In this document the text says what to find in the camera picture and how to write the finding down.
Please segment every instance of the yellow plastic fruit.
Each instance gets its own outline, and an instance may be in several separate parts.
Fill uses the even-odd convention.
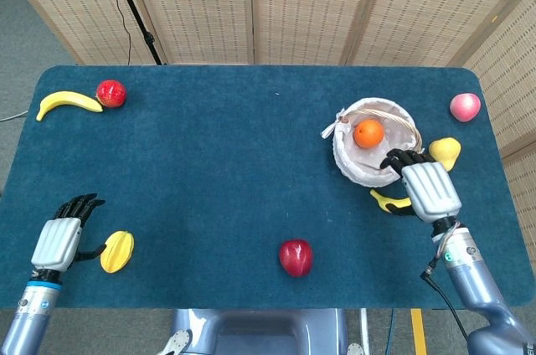
[[[387,208],[387,204],[393,204],[395,207],[403,208],[408,207],[411,205],[410,198],[386,198],[385,196],[382,196],[378,192],[376,192],[374,189],[370,190],[370,195],[376,199],[378,202],[378,206],[387,213],[390,213],[389,209]]]
[[[125,267],[133,249],[134,237],[130,232],[114,232],[106,240],[106,249],[100,254],[100,265],[106,273],[115,273]]]
[[[41,100],[39,113],[35,119],[42,121],[47,112],[60,105],[75,105],[88,111],[102,112],[101,103],[87,95],[75,93],[74,91],[56,91]]]
[[[453,137],[433,141],[428,147],[428,152],[433,158],[443,164],[450,171],[460,156],[461,144]]]

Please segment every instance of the robot finger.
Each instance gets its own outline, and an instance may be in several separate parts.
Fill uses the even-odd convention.
[[[61,206],[59,206],[58,211],[56,211],[56,214],[54,214],[54,217],[52,219],[59,219],[60,215],[64,212],[65,208],[67,207],[68,203],[63,203]]]
[[[69,214],[69,217],[78,217],[80,215],[80,212],[82,211],[82,208],[89,202],[90,200],[93,200],[97,197],[97,193],[90,193],[84,195],[78,203],[73,207],[72,212]]]
[[[76,206],[78,201],[83,198],[84,196],[76,196],[75,198],[72,198],[67,205],[64,207],[63,211],[59,215],[61,219],[65,217],[70,217],[69,214],[73,211],[73,207]]]
[[[404,167],[404,164],[402,163],[402,161],[400,161],[396,157],[387,157],[382,161],[381,164],[379,164],[379,167],[381,169],[384,169],[389,166],[391,166],[396,173],[402,176],[402,168]]]
[[[404,152],[404,150],[400,150],[399,148],[393,148],[390,151],[387,152],[387,157],[398,157],[401,152]]]
[[[421,156],[418,152],[414,152],[413,150],[408,150],[407,153],[410,155],[411,159],[416,163],[420,164],[422,162],[426,162],[426,160]]]
[[[415,215],[415,211],[411,206],[396,207],[392,203],[387,203],[385,207],[394,215]]]
[[[431,156],[429,153],[424,152],[422,154],[422,157],[426,160],[426,162],[436,162],[436,160]]]
[[[85,225],[85,222],[87,221],[87,219],[90,217],[91,215],[91,212],[93,211],[93,209],[95,207],[98,207],[98,206],[101,206],[102,204],[104,204],[105,201],[104,200],[90,200],[89,202],[87,202],[87,204],[85,205],[85,207],[82,209],[82,211],[80,212],[80,215],[79,215],[79,219],[81,221],[80,223],[80,227],[84,228],[84,225]]]
[[[402,163],[404,165],[413,165],[415,164],[415,160],[413,159],[413,157],[410,155],[411,151],[408,150],[407,152],[402,152],[400,151],[398,153],[398,158],[400,161],[402,161]]]
[[[102,244],[97,249],[91,252],[76,252],[75,258],[73,259],[73,263],[78,262],[78,261],[96,259],[102,254],[102,252],[104,252],[104,249],[106,249],[106,245]]]

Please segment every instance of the pear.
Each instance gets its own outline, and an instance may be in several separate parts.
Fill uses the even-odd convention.
[[[447,171],[450,171],[460,156],[461,144],[453,137],[445,137],[433,141],[428,147],[428,152],[436,161],[443,164]]]

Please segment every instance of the cable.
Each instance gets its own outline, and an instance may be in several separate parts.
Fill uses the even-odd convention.
[[[452,225],[446,233],[443,234],[443,237],[441,239],[441,242],[439,246],[437,247],[437,252],[435,253],[435,257],[439,259],[441,255],[443,254],[443,250],[445,250],[447,241],[451,238],[452,234],[454,234],[454,231],[461,225],[460,221],[456,221],[454,225]]]
[[[128,62],[127,62],[127,64],[130,65],[131,64],[132,37],[131,37],[131,34],[126,29],[125,16],[123,15],[123,12],[121,11],[121,8],[119,7],[119,0],[116,0],[116,6],[117,6],[117,10],[119,11],[119,14],[121,15],[121,18],[123,20],[123,28],[125,29],[126,33],[128,34]]]
[[[445,301],[446,305],[449,306],[449,309],[451,310],[452,315],[454,316],[454,319],[456,320],[456,323],[458,327],[460,328],[461,334],[467,341],[467,333],[465,328],[463,328],[463,325],[461,324],[460,317],[458,317],[458,314],[456,313],[456,309],[454,309],[454,306],[452,306],[449,299],[446,297],[445,293],[441,290],[441,288],[431,279],[429,275],[423,277],[423,275],[420,276],[426,284],[432,287],[432,289],[437,292],[439,295],[441,295],[441,298],[443,298],[443,301]]]
[[[0,119],[0,122],[11,121],[12,119],[24,118],[28,114],[28,111],[21,112],[20,114],[8,116],[7,118]]]
[[[389,335],[387,337],[387,347],[385,348],[385,355],[389,355],[391,352],[391,346],[393,344],[393,331],[394,331],[394,309],[391,311],[391,325],[389,326]]]

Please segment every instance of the floor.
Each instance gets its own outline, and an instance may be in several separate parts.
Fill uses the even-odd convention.
[[[0,0],[0,119],[28,109],[34,86],[45,69],[74,61],[26,0]],[[7,181],[24,118],[0,123],[0,192]],[[21,281],[21,294],[24,281]],[[535,302],[514,313],[536,332]],[[358,342],[358,312],[347,311],[350,342]],[[391,354],[415,354],[410,311],[397,310]],[[51,319],[41,353],[148,355],[163,349],[168,339],[170,310],[58,309]],[[448,311],[424,311],[428,353],[467,354],[465,343]],[[0,310],[4,337],[13,310]],[[462,311],[468,331],[485,326],[478,315]],[[369,310],[373,355],[383,354],[390,310]]]

